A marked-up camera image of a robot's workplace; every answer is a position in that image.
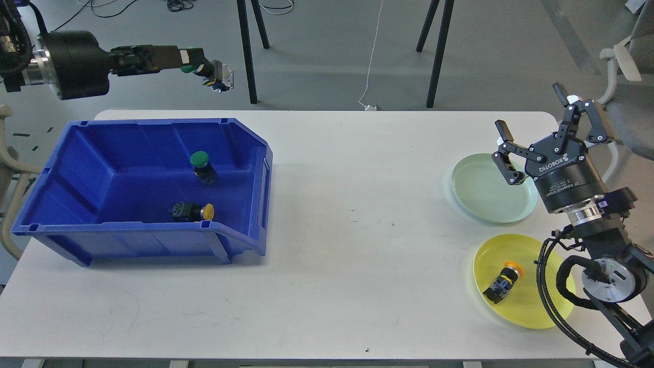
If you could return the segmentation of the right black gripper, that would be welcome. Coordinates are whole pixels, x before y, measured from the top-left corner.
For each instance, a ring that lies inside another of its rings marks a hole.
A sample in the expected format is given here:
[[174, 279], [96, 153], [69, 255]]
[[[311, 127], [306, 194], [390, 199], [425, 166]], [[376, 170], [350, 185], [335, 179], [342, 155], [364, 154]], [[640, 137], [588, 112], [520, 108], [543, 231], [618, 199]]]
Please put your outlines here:
[[[553, 90], [566, 110], [558, 131], [527, 148], [515, 144], [504, 120], [496, 120], [499, 143], [497, 151], [492, 154], [493, 162], [510, 186], [523, 184], [526, 174], [514, 167], [509, 155], [515, 154], [529, 161], [529, 176], [550, 214], [561, 213], [571, 205], [603, 197], [608, 192], [588, 157], [586, 147], [614, 142], [608, 115], [599, 102], [568, 94], [558, 82], [553, 84]], [[583, 116], [587, 117], [591, 128], [579, 138], [579, 123]]]

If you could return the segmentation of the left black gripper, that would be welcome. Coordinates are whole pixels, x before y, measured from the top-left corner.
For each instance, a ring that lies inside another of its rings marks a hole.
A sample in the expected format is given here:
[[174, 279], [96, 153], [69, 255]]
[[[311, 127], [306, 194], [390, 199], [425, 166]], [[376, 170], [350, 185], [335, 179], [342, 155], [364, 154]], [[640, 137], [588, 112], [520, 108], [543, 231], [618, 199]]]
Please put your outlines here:
[[205, 63], [203, 49], [175, 45], [131, 45], [105, 51], [89, 31], [53, 31], [40, 36], [61, 100], [108, 93], [112, 73], [120, 77], [159, 73]]

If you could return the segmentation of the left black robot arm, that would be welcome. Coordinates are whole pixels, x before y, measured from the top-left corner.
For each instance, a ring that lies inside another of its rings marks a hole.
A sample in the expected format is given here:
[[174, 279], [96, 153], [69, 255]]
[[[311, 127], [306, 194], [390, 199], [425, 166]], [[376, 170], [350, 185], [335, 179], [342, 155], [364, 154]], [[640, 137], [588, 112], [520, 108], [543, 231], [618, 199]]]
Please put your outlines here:
[[2, 83], [8, 93], [49, 84], [61, 100], [103, 96], [109, 75], [140, 76], [181, 69], [210, 80], [203, 49], [128, 45], [103, 50], [89, 31], [48, 31], [29, 1], [2, 1]]

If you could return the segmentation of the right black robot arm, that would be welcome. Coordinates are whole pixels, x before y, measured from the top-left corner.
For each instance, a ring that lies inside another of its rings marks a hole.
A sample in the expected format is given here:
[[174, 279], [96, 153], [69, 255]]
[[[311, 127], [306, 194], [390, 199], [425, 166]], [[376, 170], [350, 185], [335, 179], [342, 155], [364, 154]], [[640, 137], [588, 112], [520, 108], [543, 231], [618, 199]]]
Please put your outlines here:
[[[608, 133], [608, 117], [595, 100], [570, 95], [558, 83], [553, 89], [565, 108], [556, 132], [523, 147], [514, 142], [505, 121], [495, 122], [500, 137], [493, 161], [507, 184], [519, 186], [530, 177], [546, 210], [565, 213], [570, 221], [543, 242], [535, 261], [538, 294], [554, 324], [588, 355], [613, 366], [652, 367], [652, 322], [641, 324], [621, 307], [640, 295], [652, 276], [652, 253], [633, 242], [624, 228], [636, 196], [628, 187], [608, 191], [588, 154], [588, 144], [614, 139]], [[574, 240], [566, 250], [587, 251], [589, 257], [563, 260], [556, 288], [573, 305], [602, 313], [623, 337], [623, 358], [584, 338], [554, 306], [546, 268], [550, 253], [564, 239]]]

